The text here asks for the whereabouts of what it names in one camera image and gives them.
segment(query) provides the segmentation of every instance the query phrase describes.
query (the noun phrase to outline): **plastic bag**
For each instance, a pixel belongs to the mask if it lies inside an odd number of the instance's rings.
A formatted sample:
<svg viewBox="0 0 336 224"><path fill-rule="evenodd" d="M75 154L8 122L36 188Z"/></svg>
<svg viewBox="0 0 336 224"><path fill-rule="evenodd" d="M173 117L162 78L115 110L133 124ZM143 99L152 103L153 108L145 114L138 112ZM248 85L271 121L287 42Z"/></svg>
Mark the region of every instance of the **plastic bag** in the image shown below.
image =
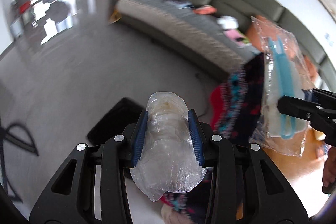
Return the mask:
<svg viewBox="0 0 336 224"><path fill-rule="evenodd" d="M148 122L141 158L130 169L137 187L152 201L166 191L191 191L207 168L196 161L185 102L171 92L154 93L147 104Z"/></svg>
<svg viewBox="0 0 336 224"><path fill-rule="evenodd" d="M252 17L264 50L265 78L261 116L249 142L281 154L302 156L308 122L281 114L283 96L305 99L304 90L314 88L308 69L292 33Z"/></svg>

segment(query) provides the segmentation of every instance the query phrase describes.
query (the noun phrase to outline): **wooden floor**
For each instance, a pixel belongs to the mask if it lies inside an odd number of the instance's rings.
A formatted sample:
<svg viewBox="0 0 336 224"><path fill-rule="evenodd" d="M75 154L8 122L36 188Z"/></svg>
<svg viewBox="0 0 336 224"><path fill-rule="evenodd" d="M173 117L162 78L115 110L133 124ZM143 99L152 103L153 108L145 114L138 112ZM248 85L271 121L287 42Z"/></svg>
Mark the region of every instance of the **wooden floor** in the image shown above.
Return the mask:
<svg viewBox="0 0 336 224"><path fill-rule="evenodd" d="M316 214L328 198L328 195L322 193L324 160L316 158L316 149L321 144L321 141L316 140L314 130L310 128L302 157L285 156L274 150L264 149L292 185L308 216Z"/></svg>

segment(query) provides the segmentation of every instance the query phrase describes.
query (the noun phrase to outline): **metal screw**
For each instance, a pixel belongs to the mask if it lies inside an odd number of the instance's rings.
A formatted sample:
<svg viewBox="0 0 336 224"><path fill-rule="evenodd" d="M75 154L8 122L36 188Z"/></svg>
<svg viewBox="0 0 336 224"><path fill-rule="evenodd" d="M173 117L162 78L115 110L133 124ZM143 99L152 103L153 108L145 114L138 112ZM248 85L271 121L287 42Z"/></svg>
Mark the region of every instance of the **metal screw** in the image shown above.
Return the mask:
<svg viewBox="0 0 336 224"><path fill-rule="evenodd" d="M121 141L124 140L124 138L125 138L124 135L117 135L117 136L114 137L114 140L116 142L121 142Z"/></svg>
<svg viewBox="0 0 336 224"><path fill-rule="evenodd" d="M254 150L254 151L258 151L260 149L260 146L257 145L256 143L252 143L251 144L251 149Z"/></svg>
<svg viewBox="0 0 336 224"><path fill-rule="evenodd" d="M86 148L86 144L85 143L80 143L79 145L77 145L76 149L78 151L82 151Z"/></svg>
<svg viewBox="0 0 336 224"><path fill-rule="evenodd" d="M212 135L211 139L215 142L220 142L222 140L222 137L219 135Z"/></svg>

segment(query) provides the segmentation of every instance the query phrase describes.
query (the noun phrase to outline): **black mat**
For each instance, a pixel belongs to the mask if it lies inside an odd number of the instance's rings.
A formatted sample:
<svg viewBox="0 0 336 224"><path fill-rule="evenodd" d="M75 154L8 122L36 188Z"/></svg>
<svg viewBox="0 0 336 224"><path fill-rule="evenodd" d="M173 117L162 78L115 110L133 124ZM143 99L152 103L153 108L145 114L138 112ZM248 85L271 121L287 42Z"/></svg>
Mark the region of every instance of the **black mat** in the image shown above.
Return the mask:
<svg viewBox="0 0 336 224"><path fill-rule="evenodd" d="M125 126L138 121L143 106L129 98L122 98L105 116L91 129L87 138L92 145L100 145L117 134L122 134Z"/></svg>

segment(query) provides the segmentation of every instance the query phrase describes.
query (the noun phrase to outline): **red object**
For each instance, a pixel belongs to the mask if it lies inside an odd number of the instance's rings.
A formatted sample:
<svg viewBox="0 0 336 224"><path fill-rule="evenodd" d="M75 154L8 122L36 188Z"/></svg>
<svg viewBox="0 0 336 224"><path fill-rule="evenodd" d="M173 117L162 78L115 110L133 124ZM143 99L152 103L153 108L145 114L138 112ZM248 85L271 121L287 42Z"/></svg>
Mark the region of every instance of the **red object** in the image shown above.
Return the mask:
<svg viewBox="0 0 336 224"><path fill-rule="evenodd" d="M19 7L19 13L22 15L30 7L30 0Z"/></svg>
<svg viewBox="0 0 336 224"><path fill-rule="evenodd" d="M211 119L211 128L214 130L216 123L221 119L224 108L224 101L221 96L221 86L214 89L210 96L210 102L213 108L213 116Z"/></svg>
<svg viewBox="0 0 336 224"><path fill-rule="evenodd" d="M194 10L197 15L211 15L217 12L217 9L211 5L205 5Z"/></svg>

